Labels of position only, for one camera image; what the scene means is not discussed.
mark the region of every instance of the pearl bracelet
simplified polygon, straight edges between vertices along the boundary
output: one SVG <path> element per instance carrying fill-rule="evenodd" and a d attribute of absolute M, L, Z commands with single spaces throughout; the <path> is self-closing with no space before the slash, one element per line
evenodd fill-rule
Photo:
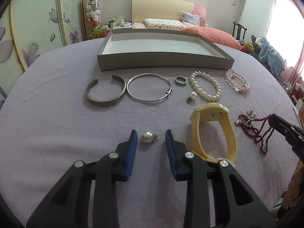
<path fill-rule="evenodd" d="M 244 84 L 240 85 L 236 83 L 233 79 L 238 78 L 240 79 Z M 249 82 L 245 79 L 244 76 L 240 75 L 238 72 L 235 72 L 232 69 L 227 70 L 225 73 L 225 79 L 228 82 L 228 84 L 237 92 L 239 93 L 247 93 L 250 91 L 250 84 Z"/>
<path fill-rule="evenodd" d="M 196 76 L 201 76 L 201 77 L 205 78 L 207 81 L 209 81 L 216 88 L 216 94 L 212 96 L 210 94 L 207 94 L 205 91 L 203 91 L 199 87 L 197 82 L 195 81 Z M 201 95 L 203 98 L 205 98 L 208 101 L 212 101 L 212 102 L 219 101 L 219 99 L 221 97 L 221 94 L 222 94 L 221 86 L 209 74 L 202 73 L 201 71 L 198 71 L 198 72 L 195 71 L 194 73 L 192 73 L 190 75 L 189 82 L 192 85 L 192 88 L 194 89 L 194 92 L 190 93 L 190 96 L 187 99 L 187 103 L 192 102 L 197 97 L 197 94 Z"/>

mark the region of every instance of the nightstand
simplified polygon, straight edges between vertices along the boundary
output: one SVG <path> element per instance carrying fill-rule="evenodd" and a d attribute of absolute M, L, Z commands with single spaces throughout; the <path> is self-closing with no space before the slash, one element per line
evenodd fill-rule
<path fill-rule="evenodd" d="M 132 26 L 125 26 L 125 27 L 122 27 L 122 26 L 116 26 L 115 28 L 109 28 L 108 27 L 108 29 L 106 29 L 106 30 L 103 30 L 103 32 L 104 32 L 104 36 L 106 37 L 109 33 L 110 33 L 110 31 L 112 31 L 112 30 L 117 30 L 117 29 L 125 29 L 125 28 L 132 28 Z"/>

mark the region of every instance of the ring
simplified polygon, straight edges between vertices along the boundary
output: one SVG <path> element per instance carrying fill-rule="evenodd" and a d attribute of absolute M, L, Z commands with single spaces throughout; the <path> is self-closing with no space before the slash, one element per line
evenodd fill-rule
<path fill-rule="evenodd" d="M 185 86 L 187 84 L 187 79 L 183 76 L 177 76 L 175 77 L 175 80 L 174 80 L 175 84 L 177 84 L 178 86 Z"/>
<path fill-rule="evenodd" d="M 169 90 L 166 92 L 166 94 L 165 94 L 164 96 L 162 96 L 162 97 L 160 97 L 160 98 L 157 98 L 157 99 L 148 100 L 148 99 L 136 98 L 136 97 L 134 97 L 134 96 L 130 93 L 130 91 L 129 91 L 129 84 L 131 83 L 131 81 L 135 80 L 135 79 L 138 78 L 138 77 L 142 77 L 142 76 L 146 76 L 146 75 L 153 75 L 153 76 L 156 76 L 156 77 L 161 78 L 161 79 L 165 80 L 166 82 L 168 82 L 168 84 L 170 85 L 170 88 L 169 88 Z M 133 77 L 128 81 L 128 83 L 127 83 L 127 92 L 128 92 L 128 94 L 129 94 L 133 99 L 135 99 L 135 100 L 137 100 L 137 101 L 142 101 L 142 102 L 157 102 L 157 101 L 160 101 L 160 100 L 164 99 L 165 97 L 168 97 L 168 96 L 169 96 L 169 94 L 172 92 L 172 84 L 171 84 L 171 82 L 170 82 L 166 77 L 163 77 L 162 75 L 154 74 L 154 73 L 143 73 L 143 74 L 138 74 L 138 75 L 133 76 Z"/>
<path fill-rule="evenodd" d="M 116 81 L 120 81 L 121 83 L 124 84 L 124 88 L 123 88 L 123 91 L 121 92 L 121 94 L 119 94 L 118 96 L 116 96 L 115 98 L 110 99 L 110 100 L 96 100 L 96 99 L 89 97 L 90 89 L 98 83 L 98 80 L 95 79 L 95 80 L 91 81 L 85 89 L 85 96 L 86 96 L 87 100 L 89 102 L 91 102 L 92 104 L 99 106 L 99 107 L 108 107 L 108 106 L 112 106 L 112 105 L 119 103 L 126 94 L 127 82 L 124 78 L 122 78 L 121 76 L 116 75 L 116 74 L 112 75 L 112 79 L 116 80 Z"/>

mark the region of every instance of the red bead necklace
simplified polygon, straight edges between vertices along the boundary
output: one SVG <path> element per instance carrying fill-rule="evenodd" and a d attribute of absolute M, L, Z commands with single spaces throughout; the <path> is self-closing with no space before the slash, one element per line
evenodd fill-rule
<path fill-rule="evenodd" d="M 261 118 L 261 119 L 252 119 L 250 120 L 246 115 L 241 114 L 239 115 L 239 119 L 235 121 L 235 125 L 241 126 L 242 129 L 244 130 L 245 134 L 248 135 L 249 137 L 254 139 L 254 143 L 259 143 L 261 142 L 261 147 L 260 151 L 263 154 L 267 154 L 268 152 L 268 140 L 272 136 L 273 131 L 275 130 L 274 128 L 270 127 L 267 129 L 267 131 L 263 134 L 260 135 L 266 121 L 270 118 L 271 115 Z M 260 129 L 255 128 L 251 122 L 262 122 L 262 126 Z M 270 134 L 267 136 L 266 142 L 265 142 L 265 150 L 263 150 L 264 146 L 264 137 L 270 132 Z"/>

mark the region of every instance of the blue blanket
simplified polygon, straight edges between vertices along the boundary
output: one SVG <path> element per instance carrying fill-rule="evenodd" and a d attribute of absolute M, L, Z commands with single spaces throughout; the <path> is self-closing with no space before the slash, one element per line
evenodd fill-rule
<path fill-rule="evenodd" d="M 259 54 L 261 63 L 267 63 L 270 67 L 270 73 L 279 80 L 282 71 L 285 71 L 284 61 L 279 52 L 273 48 L 266 38 L 262 38 L 262 48 Z"/>

